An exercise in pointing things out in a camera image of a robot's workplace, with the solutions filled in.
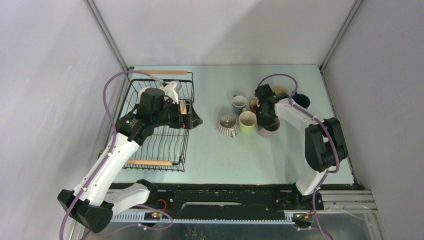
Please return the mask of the small orange cup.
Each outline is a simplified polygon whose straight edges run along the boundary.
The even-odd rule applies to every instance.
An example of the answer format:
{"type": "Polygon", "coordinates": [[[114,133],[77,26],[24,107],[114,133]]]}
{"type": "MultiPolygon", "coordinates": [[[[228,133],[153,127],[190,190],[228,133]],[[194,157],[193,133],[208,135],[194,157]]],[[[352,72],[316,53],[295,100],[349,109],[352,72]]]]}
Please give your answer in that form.
{"type": "Polygon", "coordinates": [[[249,102],[249,109],[251,112],[253,112],[254,114],[256,114],[256,109],[255,107],[258,105],[258,99],[257,98],[252,98],[249,102]]]}

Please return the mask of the mauve cup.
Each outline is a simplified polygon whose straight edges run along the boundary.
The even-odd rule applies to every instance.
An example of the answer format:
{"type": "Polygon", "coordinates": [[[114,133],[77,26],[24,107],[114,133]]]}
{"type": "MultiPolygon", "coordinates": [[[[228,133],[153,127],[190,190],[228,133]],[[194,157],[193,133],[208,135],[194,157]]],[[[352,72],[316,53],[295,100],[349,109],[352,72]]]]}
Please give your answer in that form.
{"type": "Polygon", "coordinates": [[[257,127],[257,132],[261,137],[270,138],[276,131],[280,128],[280,120],[278,118],[275,119],[275,123],[268,127],[257,127]]]}

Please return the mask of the light green cup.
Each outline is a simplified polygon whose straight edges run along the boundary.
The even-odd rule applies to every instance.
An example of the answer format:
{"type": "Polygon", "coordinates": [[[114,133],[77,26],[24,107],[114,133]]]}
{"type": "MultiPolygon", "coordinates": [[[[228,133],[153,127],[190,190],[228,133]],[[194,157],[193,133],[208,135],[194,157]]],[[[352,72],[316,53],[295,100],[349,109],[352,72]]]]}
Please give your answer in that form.
{"type": "Polygon", "coordinates": [[[243,108],[238,117],[239,129],[243,134],[250,135],[256,128],[257,117],[252,111],[243,108]]]}

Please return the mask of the seashell coral print mug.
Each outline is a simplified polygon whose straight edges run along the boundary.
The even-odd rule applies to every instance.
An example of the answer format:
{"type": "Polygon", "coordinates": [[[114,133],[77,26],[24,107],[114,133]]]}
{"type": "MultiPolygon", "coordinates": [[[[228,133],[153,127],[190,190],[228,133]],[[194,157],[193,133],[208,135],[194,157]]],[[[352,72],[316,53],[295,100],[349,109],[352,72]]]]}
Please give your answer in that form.
{"type": "Polygon", "coordinates": [[[291,95],[290,89],[283,84],[275,84],[271,89],[276,95],[286,96],[287,98],[291,95]]]}

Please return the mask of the grey-blue small cup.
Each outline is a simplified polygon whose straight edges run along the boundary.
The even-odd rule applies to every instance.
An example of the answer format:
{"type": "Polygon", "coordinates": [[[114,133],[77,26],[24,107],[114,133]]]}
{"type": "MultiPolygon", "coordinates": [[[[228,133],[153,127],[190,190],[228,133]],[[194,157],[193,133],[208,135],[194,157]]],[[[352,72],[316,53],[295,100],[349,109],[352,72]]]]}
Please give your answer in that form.
{"type": "Polygon", "coordinates": [[[232,98],[232,108],[234,113],[239,116],[246,107],[247,99],[242,95],[234,95],[232,98]]]}

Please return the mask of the white ribbed mug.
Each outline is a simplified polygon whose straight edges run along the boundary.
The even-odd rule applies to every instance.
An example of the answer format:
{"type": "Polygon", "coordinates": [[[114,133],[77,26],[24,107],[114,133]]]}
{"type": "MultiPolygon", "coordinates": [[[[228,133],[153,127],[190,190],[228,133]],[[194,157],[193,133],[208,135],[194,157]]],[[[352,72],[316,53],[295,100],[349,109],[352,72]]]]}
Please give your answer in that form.
{"type": "Polygon", "coordinates": [[[218,118],[217,129],[224,136],[229,136],[232,139],[236,138],[238,130],[237,117],[230,112],[221,114],[218,118]]]}

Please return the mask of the dark blue mug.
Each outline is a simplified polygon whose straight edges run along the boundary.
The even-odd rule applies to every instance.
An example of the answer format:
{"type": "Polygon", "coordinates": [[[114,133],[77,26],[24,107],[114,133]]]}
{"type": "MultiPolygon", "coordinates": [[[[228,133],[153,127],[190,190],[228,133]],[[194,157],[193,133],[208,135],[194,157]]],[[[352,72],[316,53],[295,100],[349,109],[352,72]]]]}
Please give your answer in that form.
{"type": "Polygon", "coordinates": [[[311,105],[311,100],[310,98],[302,93],[296,93],[292,96],[292,99],[294,100],[294,102],[298,105],[300,105],[302,108],[304,109],[308,109],[309,106],[311,105]]]}

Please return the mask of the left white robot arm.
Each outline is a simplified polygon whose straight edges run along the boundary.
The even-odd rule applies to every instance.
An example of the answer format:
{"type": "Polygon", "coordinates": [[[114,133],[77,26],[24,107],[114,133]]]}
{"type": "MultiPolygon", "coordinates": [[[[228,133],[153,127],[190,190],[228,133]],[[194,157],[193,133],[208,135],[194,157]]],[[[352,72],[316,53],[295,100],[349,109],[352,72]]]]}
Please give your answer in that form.
{"type": "Polygon", "coordinates": [[[63,189],[57,199],[69,216],[94,234],[103,231],[112,218],[137,205],[153,208],[157,187],[145,179],[109,192],[110,186],[130,157],[153,135],[156,128],[191,130],[203,123],[190,104],[181,111],[175,90],[146,87],[139,102],[120,118],[104,153],[73,189],[63,189]]]}

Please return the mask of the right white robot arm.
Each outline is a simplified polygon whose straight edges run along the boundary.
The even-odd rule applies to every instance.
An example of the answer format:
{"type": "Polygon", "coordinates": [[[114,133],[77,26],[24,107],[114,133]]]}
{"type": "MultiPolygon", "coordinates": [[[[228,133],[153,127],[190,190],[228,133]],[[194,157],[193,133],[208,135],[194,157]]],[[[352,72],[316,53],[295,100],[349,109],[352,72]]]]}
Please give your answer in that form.
{"type": "Polygon", "coordinates": [[[323,177],[336,172],[341,161],[349,156],[341,123],[335,117],[318,118],[287,94],[273,92],[269,84],[258,86],[254,96],[258,99],[254,109],[260,127],[270,128],[282,119],[304,134],[306,167],[295,182],[297,191],[290,196],[295,208],[304,209],[323,177]]]}

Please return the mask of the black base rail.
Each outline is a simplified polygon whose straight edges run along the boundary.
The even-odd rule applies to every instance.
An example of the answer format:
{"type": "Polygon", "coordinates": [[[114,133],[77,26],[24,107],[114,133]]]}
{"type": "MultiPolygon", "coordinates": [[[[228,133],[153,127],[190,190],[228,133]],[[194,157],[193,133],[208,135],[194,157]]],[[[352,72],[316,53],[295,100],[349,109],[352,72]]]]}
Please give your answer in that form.
{"type": "Polygon", "coordinates": [[[321,211],[320,193],[302,196],[293,184],[156,183],[146,205],[174,220],[283,221],[293,212],[321,211]]]}

